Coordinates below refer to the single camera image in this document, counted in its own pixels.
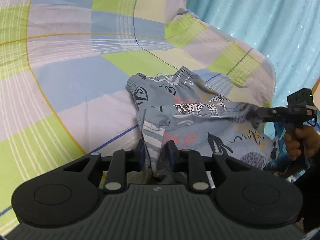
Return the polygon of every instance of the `blue curtain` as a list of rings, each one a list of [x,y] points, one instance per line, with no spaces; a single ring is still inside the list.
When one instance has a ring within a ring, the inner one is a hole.
[[[320,71],[320,0],[187,0],[204,22],[266,55],[276,70],[273,106],[312,88]],[[273,136],[274,129],[266,129]]]

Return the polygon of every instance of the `cloth garment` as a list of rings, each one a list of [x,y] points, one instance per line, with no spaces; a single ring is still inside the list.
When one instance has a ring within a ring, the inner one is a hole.
[[[227,100],[186,67],[173,75],[158,74],[155,78],[138,73],[129,78],[127,86],[139,110],[147,106]]]
[[[185,67],[172,76],[134,75],[128,88],[139,109],[147,163],[155,177],[175,176],[164,150],[169,140],[178,149],[190,148],[202,156],[225,152],[261,169],[270,158],[273,144],[258,131],[257,106],[229,101]]]

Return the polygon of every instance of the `finger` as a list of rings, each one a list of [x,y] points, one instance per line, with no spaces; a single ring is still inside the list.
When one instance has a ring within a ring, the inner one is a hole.
[[[316,150],[314,150],[314,149],[308,149],[307,150],[307,156],[308,156],[308,158],[311,158],[313,155],[315,155],[316,154]]]
[[[302,129],[296,128],[296,136],[299,139],[308,138],[314,133],[314,129],[311,126],[304,125]]]
[[[317,150],[320,144],[320,136],[314,130],[313,133],[309,137],[307,137],[305,141],[309,149]]]
[[[290,160],[295,159],[301,155],[301,150],[300,149],[295,149],[295,150],[289,150],[287,151],[289,154]]]
[[[289,142],[291,142],[291,140],[292,140],[291,135],[288,134],[288,133],[285,133],[285,134],[284,134],[284,141],[287,142],[287,143],[289,143]]]
[[[300,146],[300,143],[298,141],[292,141],[292,142],[286,144],[287,151],[299,149],[299,146]]]

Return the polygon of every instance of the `ribbed grip surface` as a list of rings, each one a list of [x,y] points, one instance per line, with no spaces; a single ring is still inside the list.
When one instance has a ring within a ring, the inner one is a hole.
[[[299,240],[293,225],[260,230],[247,228],[221,215],[205,195],[183,185],[130,185],[106,196],[86,219],[64,228],[19,225],[8,240]]]

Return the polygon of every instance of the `yellow line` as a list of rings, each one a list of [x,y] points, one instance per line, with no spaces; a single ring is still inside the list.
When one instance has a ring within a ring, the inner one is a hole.
[[[29,12],[30,12],[30,8],[31,8],[31,1],[29,2],[29,6],[28,6],[28,14],[27,14],[27,24],[26,24],[26,37],[28,36],[28,21],[29,21]],[[40,84],[38,82],[38,79],[36,77],[36,75],[34,74],[34,72],[32,71],[31,67],[30,67],[30,62],[29,62],[29,56],[28,56],[28,43],[27,43],[27,40],[28,39],[25,39],[26,41],[26,51],[27,51],[27,62],[28,62],[28,67],[29,67],[29,70],[31,71],[35,81],[36,81],[36,84],[38,86],[38,89],[40,90],[40,93],[42,94],[44,100],[47,102],[49,108],[51,109],[51,111],[53,112],[53,114],[55,115],[55,117],[58,119],[58,121],[60,122],[61,126],[64,128],[64,130],[66,131],[66,133],[70,136],[71,140],[76,144],[76,146],[79,148],[79,150],[85,154],[85,151],[84,149],[80,146],[80,144],[73,138],[73,136],[70,134],[70,132],[68,131],[68,129],[65,127],[65,125],[63,124],[63,122],[61,121],[61,119],[59,118],[58,114],[56,113],[56,111],[53,109],[53,107],[51,106],[51,104],[49,103],[47,97],[45,96],[45,94],[43,93],[41,87],[40,87]]]
[[[69,35],[106,35],[106,36],[132,36],[132,37],[134,37],[133,34],[119,34],[119,33],[56,33],[56,34],[30,36],[30,37],[27,37],[27,38],[18,39],[18,40],[14,40],[14,41],[6,41],[4,43],[0,43],[0,46],[6,45],[6,44],[9,44],[9,43],[18,42],[18,41],[27,41],[27,40],[38,39],[38,38],[46,38],[46,37],[53,37],[53,36],[69,36]],[[143,36],[143,35],[136,35],[136,37],[150,38],[150,39],[156,39],[156,40],[165,41],[165,39],[162,39],[162,38],[149,37],[149,36]]]

